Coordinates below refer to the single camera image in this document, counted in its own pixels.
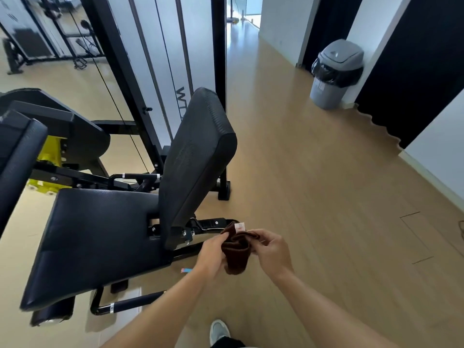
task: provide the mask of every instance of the forearm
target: forearm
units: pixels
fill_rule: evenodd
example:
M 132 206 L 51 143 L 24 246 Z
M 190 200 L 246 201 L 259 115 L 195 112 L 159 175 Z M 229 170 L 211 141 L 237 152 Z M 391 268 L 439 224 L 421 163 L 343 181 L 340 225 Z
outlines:
M 305 285 L 295 274 L 288 272 L 274 283 L 319 348 L 397 348 L 397 345 Z
M 194 269 L 150 304 L 103 347 L 174 347 L 206 282 L 205 272 Z

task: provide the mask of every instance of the brown cloth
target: brown cloth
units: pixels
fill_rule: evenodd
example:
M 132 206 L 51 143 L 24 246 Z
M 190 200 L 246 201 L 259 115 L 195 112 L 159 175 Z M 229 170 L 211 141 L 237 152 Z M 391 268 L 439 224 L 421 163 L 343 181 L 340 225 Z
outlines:
M 225 232 L 229 232 L 229 237 L 227 237 L 221 246 L 222 252 L 227 259 L 225 271 L 229 275 L 239 275 L 245 271 L 248 257 L 252 253 L 252 247 L 245 236 L 259 239 L 259 235 L 253 232 L 236 233 L 235 222 L 230 223 L 229 226 L 224 228 L 221 234 Z

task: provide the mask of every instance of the yellow machine part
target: yellow machine part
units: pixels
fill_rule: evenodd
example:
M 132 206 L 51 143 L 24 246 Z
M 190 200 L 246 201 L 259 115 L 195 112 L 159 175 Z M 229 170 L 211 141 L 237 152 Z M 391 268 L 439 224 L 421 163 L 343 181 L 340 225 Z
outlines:
M 47 136 L 37 161 L 48 161 L 55 166 L 61 167 L 61 139 L 64 138 Z M 26 187 L 47 195 L 56 195 L 61 188 L 70 188 L 61 184 L 38 180 L 28 180 Z

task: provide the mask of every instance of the trash can lid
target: trash can lid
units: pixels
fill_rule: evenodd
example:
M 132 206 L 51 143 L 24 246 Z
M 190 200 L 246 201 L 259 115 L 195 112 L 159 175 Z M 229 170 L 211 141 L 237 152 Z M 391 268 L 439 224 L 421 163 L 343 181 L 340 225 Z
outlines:
M 322 63 L 342 71 L 362 67 L 363 56 L 364 52 L 358 45 L 344 39 L 335 40 L 319 53 Z

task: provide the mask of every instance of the person's left hand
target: person's left hand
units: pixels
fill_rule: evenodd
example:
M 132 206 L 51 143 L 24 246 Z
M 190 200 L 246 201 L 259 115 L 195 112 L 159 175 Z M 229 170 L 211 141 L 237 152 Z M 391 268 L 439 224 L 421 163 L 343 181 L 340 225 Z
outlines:
M 203 243 L 198 254 L 194 270 L 203 272 L 209 281 L 213 280 L 224 266 L 225 255 L 221 250 L 221 245 L 228 236 L 229 233 L 226 232 L 208 239 Z

